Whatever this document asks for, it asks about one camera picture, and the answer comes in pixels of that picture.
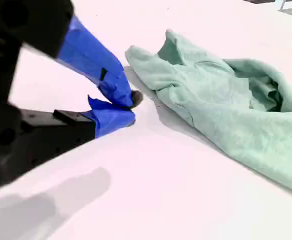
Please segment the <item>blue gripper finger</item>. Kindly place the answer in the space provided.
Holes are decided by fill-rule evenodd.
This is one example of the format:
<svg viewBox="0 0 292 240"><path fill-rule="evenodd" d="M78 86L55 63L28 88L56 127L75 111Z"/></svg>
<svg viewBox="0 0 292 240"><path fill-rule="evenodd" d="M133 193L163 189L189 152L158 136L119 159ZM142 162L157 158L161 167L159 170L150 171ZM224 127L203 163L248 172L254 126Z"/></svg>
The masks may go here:
<svg viewBox="0 0 292 240"><path fill-rule="evenodd" d="M0 0L5 28L22 43L92 81L113 104L133 109L132 90L118 58L79 20L69 0Z"/></svg>

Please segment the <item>black-blue gripper finger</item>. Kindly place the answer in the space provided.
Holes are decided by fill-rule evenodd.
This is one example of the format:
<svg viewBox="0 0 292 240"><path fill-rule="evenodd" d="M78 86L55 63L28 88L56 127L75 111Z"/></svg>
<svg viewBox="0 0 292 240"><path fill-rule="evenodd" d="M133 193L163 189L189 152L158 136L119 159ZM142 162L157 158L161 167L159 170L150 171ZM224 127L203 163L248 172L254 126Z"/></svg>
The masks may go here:
<svg viewBox="0 0 292 240"><path fill-rule="evenodd" d="M132 110L88 98L89 111L22 110L20 173L135 122Z"/></svg>

